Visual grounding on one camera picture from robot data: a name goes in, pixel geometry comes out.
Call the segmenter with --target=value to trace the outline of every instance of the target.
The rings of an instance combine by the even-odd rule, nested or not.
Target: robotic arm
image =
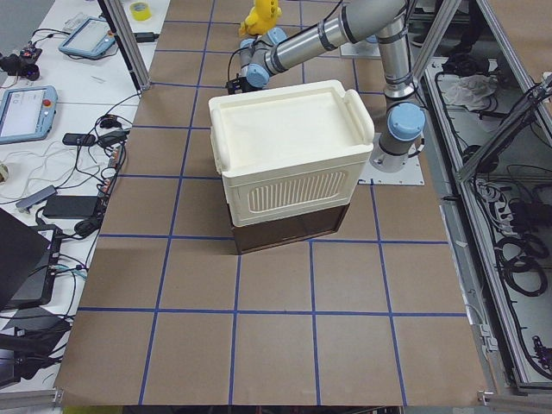
[[[414,103],[406,102],[415,92],[406,40],[405,0],[355,0],[332,20],[287,38],[273,28],[260,38],[240,45],[243,91],[262,89],[271,76],[282,73],[340,45],[365,40],[376,34],[384,68],[388,98],[388,130],[379,139],[370,162],[381,171],[400,170],[411,144],[419,137],[425,115]]]

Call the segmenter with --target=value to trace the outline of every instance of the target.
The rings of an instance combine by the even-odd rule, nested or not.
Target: yellow tape roll
[[[130,4],[130,13],[135,20],[147,20],[152,16],[149,5],[146,2],[137,2]]]

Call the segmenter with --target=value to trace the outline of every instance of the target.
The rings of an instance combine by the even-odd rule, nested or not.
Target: white plastic bin
[[[349,203],[374,134],[356,91],[329,80],[214,97],[209,108],[235,226]]]

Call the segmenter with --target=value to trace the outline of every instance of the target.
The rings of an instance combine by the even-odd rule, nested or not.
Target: camera
[[[20,76],[28,80],[36,80],[41,73],[35,64],[42,49],[32,44],[26,46],[19,55],[12,53],[10,56],[2,56],[0,53],[0,69],[7,72],[9,76]]]

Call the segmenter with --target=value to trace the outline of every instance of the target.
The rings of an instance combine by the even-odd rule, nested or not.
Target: yellow rubber duck
[[[240,24],[240,36],[263,35],[276,26],[278,18],[282,16],[278,0],[254,0],[253,5],[249,15]]]

